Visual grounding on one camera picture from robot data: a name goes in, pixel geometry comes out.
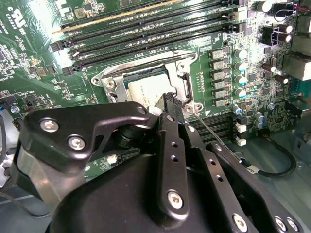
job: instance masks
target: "white connector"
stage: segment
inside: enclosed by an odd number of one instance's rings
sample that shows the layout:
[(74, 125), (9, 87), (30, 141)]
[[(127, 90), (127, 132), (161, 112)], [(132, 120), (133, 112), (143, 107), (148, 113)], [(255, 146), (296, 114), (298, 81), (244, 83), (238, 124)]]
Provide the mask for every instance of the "white connector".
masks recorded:
[(235, 140), (237, 140), (237, 144), (238, 144), (240, 147), (246, 145), (246, 139), (240, 139), (240, 138), (236, 137)]
[(246, 125), (240, 125), (239, 123), (236, 123), (235, 126), (237, 127), (237, 130), (239, 133), (243, 133), (247, 131)]

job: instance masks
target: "black cable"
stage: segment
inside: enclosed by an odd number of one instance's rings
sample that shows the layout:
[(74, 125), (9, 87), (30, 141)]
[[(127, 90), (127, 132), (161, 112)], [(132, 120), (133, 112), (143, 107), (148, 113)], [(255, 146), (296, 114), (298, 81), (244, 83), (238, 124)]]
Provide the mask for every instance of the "black cable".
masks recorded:
[(50, 215), (50, 213), (47, 213), (47, 214), (44, 214), (44, 215), (36, 215), (36, 214), (32, 213), (30, 210), (28, 210), (22, 203), (20, 203), (15, 198), (11, 197), (10, 195), (8, 195), (6, 193), (0, 192), (0, 197), (3, 197), (3, 198), (6, 198), (6, 199), (10, 200), (13, 204), (15, 204), (17, 207), (19, 207), (23, 211), (25, 211), (31, 217), (34, 217), (34, 218), (44, 218), (44, 217), (47, 217), (47, 216)]
[(0, 127), (1, 127), (1, 136), (2, 136), (2, 151), (0, 155), (0, 164), (2, 164), (6, 156), (6, 131), (5, 131), (4, 120), (1, 114), (0, 114)]
[(280, 172), (280, 173), (270, 173), (270, 172), (265, 172), (263, 170), (259, 170), (258, 174), (265, 176), (265, 177), (270, 177), (270, 178), (282, 178), (282, 177), (292, 174), (295, 171), (296, 166), (297, 166), (294, 156), (288, 150), (286, 150), (284, 147), (282, 147), (280, 144), (278, 144), (276, 141), (272, 140), (268, 136), (264, 136), (264, 138), (267, 139), (272, 145), (274, 145), (275, 148), (277, 148), (279, 151), (283, 152), (290, 159), (291, 165), (287, 170)]

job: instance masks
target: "chip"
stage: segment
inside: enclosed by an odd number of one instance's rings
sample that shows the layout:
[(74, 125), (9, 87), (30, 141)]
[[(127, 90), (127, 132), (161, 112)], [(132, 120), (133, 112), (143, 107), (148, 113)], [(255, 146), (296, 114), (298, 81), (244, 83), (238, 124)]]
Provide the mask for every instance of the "chip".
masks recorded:
[(265, 88), (262, 90), (263, 95), (268, 95), (270, 93), (270, 88)]
[(251, 117), (251, 116), (253, 115), (253, 111), (247, 111), (247, 112), (246, 112), (246, 115), (247, 115), (248, 117)]
[(91, 3), (88, 3), (88, 4), (84, 5), (84, 8), (85, 8), (86, 11), (93, 10), (93, 7), (92, 7)]
[(83, 8), (78, 8), (74, 10), (74, 14), (76, 15), (77, 19), (85, 18), (86, 13)]
[(224, 78), (224, 72), (223, 71), (218, 71), (216, 73), (212, 73), (212, 77), (214, 80), (218, 80), (218, 79), (223, 79)]
[(283, 96), (284, 95), (284, 90), (277, 90), (276, 91), (276, 96)]
[(263, 49), (263, 53), (264, 54), (268, 54), (268, 53), (271, 53), (271, 47), (266, 47)]
[(256, 80), (256, 74), (249, 74), (248, 75), (248, 81), (252, 82)]
[(47, 75), (47, 72), (46, 72), (45, 68), (43, 68), (43, 67), (36, 69), (35, 72), (37, 73), (37, 75), (39, 77), (43, 77), (43, 76)]
[(253, 33), (252, 28), (246, 28), (245, 35), (251, 35)]
[(241, 109), (246, 109), (246, 103), (240, 103), (240, 108)]
[(224, 62), (223, 61), (212, 62), (212, 68), (213, 69), (222, 69), (222, 68), (224, 68)]

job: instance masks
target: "hole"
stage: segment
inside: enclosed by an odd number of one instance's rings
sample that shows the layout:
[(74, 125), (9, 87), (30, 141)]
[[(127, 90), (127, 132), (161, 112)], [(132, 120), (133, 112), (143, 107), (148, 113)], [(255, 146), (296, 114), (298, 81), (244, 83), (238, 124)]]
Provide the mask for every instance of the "hole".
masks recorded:
[(172, 159), (175, 163), (178, 162), (178, 158), (177, 158), (175, 155), (172, 155), (172, 156), (171, 156), (171, 159)]
[(178, 147), (178, 145), (175, 142), (172, 142), (173, 147)]
[(218, 179), (220, 182), (223, 182), (223, 181), (224, 181), (223, 178), (222, 178), (220, 175), (217, 175), (216, 177), (217, 177), (217, 179)]
[(171, 115), (167, 115), (166, 118), (167, 118), (169, 121), (171, 121), (171, 122), (174, 121), (174, 118), (173, 118)]
[(145, 109), (143, 109), (142, 107), (137, 107), (137, 111), (139, 111), (141, 114), (146, 114), (147, 112), (146, 112), (146, 110)]
[(209, 161), (210, 161), (211, 164), (216, 165), (214, 160), (210, 159)]

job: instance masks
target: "mounting hole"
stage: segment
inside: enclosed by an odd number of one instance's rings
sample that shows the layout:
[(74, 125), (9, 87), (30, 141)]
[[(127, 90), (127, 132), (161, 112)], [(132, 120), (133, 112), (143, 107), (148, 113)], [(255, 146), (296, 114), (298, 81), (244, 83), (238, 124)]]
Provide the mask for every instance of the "mounting hole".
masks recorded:
[(99, 84), (99, 79), (97, 79), (97, 78), (93, 79), (93, 83), (94, 83), (95, 85)]
[(214, 160), (210, 159), (209, 161), (210, 161), (211, 164), (216, 165)]
[(141, 114), (146, 114), (147, 113), (146, 110), (143, 109), (141, 106), (137, 107), (137, 111), (139, 111)]
[(172, 142), (173, 147), (178, 147), (178, 145), (175, 142)]
[(171, 159), (172, 159), (175, 163), (178, 162), (178, 158), (177, 158), (175, 155), (172, 155), (172, 156), (171, 156)]
[(175, 121), (174, 118), (173, 118), (171, 115), (167, 115), (166, 118), (167, 118), (169, 121), (171, 121), (171, 122)]
[(217, 177), (217, 179), (218, 179), (220, 182), (223, 182), (223, 181), (224, 181), (223, 178), (222, 178), (220, 175), (217, 175), (216, 177)]

